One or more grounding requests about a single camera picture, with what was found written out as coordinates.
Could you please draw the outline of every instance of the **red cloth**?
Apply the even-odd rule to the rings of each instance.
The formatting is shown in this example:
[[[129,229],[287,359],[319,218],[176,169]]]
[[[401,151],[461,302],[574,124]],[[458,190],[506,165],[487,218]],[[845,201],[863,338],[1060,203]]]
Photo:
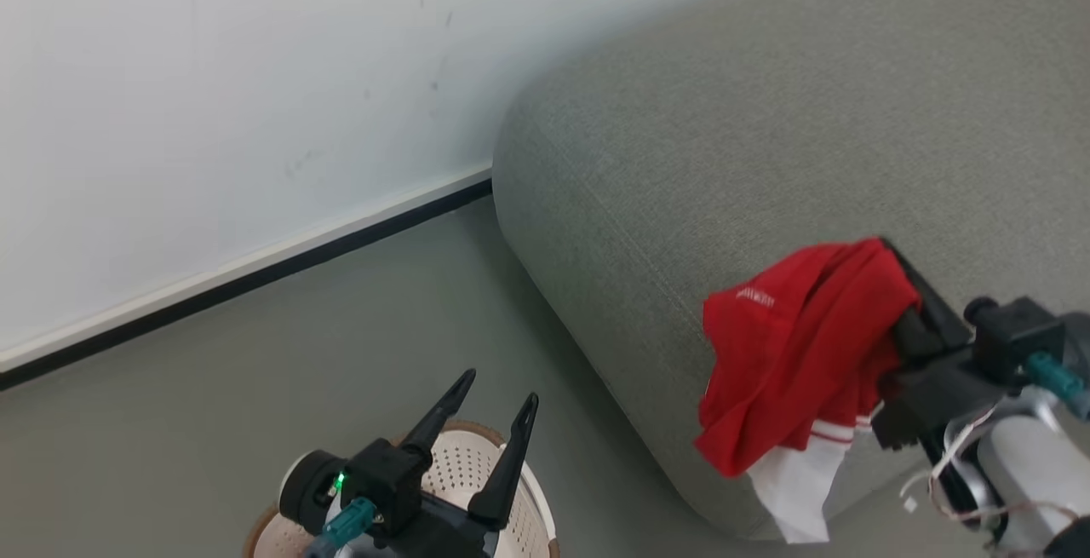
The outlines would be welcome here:
[[[815,420],[855,428],[898,366],[889,329],[920,299],[877,239],[803,247],[704,302],[716,353],[697,449],[735,477],[767,450],[804,450]]]

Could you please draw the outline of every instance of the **sofa cushion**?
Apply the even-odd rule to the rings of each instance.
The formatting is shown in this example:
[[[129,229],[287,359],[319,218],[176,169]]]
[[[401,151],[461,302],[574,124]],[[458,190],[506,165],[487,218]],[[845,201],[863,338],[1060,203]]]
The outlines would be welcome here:
[[[884,234],[955,306],[1090,308],[1090,0],[707,0],[514,105],[505,235],[681,496],[775,534],[692,447],[712,291]],[[919,462],[857,441],[826,514]]]

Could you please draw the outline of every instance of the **white fabric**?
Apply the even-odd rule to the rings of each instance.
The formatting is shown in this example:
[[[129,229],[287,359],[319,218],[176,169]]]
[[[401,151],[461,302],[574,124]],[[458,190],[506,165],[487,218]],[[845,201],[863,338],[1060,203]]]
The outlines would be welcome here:
[[[813,433],[806,451],[773,448],[747,471],[761,504],[791,544],[828,542],[822,506],[855,429],[818,421]]]

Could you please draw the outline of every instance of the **baseboard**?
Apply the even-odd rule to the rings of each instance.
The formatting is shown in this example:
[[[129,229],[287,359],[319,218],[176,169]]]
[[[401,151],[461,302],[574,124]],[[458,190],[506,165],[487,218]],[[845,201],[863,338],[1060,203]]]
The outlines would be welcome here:
[[[0,352],[0,391],[487,196],[491,177],[467,170]]]

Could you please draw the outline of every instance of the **laundry basket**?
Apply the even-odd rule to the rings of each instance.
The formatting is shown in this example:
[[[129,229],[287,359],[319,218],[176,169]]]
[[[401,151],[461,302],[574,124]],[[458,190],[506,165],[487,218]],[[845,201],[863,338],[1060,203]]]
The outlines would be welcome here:
[[[447,422],[432,448],[433,464],[421,480],[421,488],[464,509],[470,498],[484,487],[505,447],[504,437],[494,429],[472,422]],[[281,517],[272,507],[250,533],[242,555],[243,558],[299,558],[312,539],[302,526]],[[499,533],[495,558],[559,556],[553,512],[533,472],[523,463],[511,518]]]

